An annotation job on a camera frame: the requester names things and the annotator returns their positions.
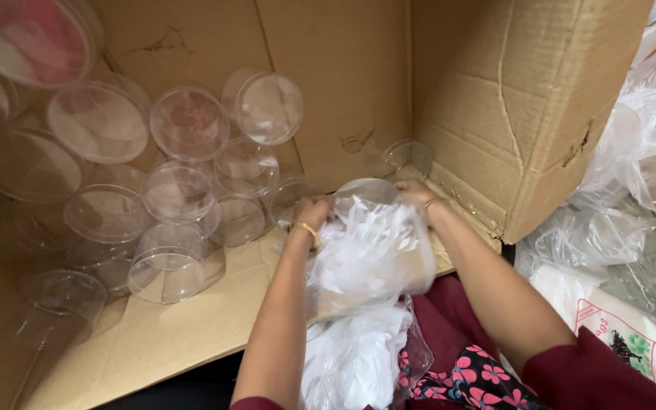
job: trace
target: printed plastic bag package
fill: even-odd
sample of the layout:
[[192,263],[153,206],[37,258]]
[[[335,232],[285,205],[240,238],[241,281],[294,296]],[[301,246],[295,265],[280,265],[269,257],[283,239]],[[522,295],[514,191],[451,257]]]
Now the printed plastic bag package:
[[656,319],[590,282],[583,273],[544,265],[531,284],[578,334],[581,326],[596,334],[631,367],[656,383]]
[[[308,333],[300,387],[306,410],[388,408],[409,396],[433,362],[410,298],[316,324]],[[409,348],[413,351],[407,376],[399,369],[399,353]]]
[[322,312],[390,306],[400,295],[425,293],[434,280],[423,210],[396,195],[382,196],[388,204],[360,195],[337,194],[337,217],[319,231],[322,248],[309,263],[307,285]]
[[570,212],[536,240],[536,250],[560,266],[599,271],[609,265],[636,262],[644,237],[656,219],[636,218],[619,210]]

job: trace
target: bracelet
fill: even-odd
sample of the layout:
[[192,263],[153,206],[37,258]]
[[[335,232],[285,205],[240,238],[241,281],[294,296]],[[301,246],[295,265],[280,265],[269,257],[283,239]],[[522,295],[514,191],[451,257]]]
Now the bracelet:
[[424,204],[424,209],[426,210],[427,208],[429,208],[429,205],[432,205],[434,202],[436,202],[438,200],[442,200],[442,199],[438,196],[438,197],[432,198],[430,200],[427,200],[426,203]]
[[300,228],[305,228],[307,229],[308,232],[310,232],[313,235],[314,238],[314,246],[311,247],[311,251],[316,251],[318,249],[321,249],[321,237],[318,236],[318,233],[315,232],[315,229],[313,229],[310,225],[308,225],[305,222],[293,222],[287,227],[287,233],[290,233],[292,228],[299,226]]

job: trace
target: pink flower print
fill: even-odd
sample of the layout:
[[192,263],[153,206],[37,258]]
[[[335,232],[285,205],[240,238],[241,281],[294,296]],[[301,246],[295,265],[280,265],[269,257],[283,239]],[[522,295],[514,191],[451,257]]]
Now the pink flower print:
[[432,387],[431,389],[427,390],[427,392],[425,393],[427,397],[429,397],[429,391],[432,391],[432,398],[435,398],[437,400],[447,400],[447,398],[442,395],[442,393],[447,391],[447,388]]
[[469,388],[469,403],[477,408],[484,408],[485,410],[495,410],[491,404],[499,403],[500,397],[491,393],[485,393],[484,390],[477,387]]
[[481,375],[485,380],[490,380],[491,382],[493,382],[494,385],[497,385],[500,382],[500,379],[510,380],[510,376],[505,374],[505,370],[503,370],[502,368],[499,368],[497,366],[492,367],[490,365],[484,365],[483,368],[485,370],[483,370]]
[[503,397],[503,401],[510,405],[514,405],[517,410],[528,410],[528,401],[522,397],[520,390],[515,389],[513,390],[512,398],[505,396]]
[[465,380],[469,383],[477,380],[478,374],[475,373],[474,370],[467,368],[470,364],[472,364],[472,362],[466,356],[462,356],[460,359],[457,359],[455,362],[455,368],[452,372],[452,380]]
[[479,347],[477,344],[473,344],[472,346],[468,347],[467,350],[470,352],[475,352],[478,354],[478,356],[482,356],[484,358],[489,358],[490,355],[488,355],[485,350],[483,350],[481,347]]

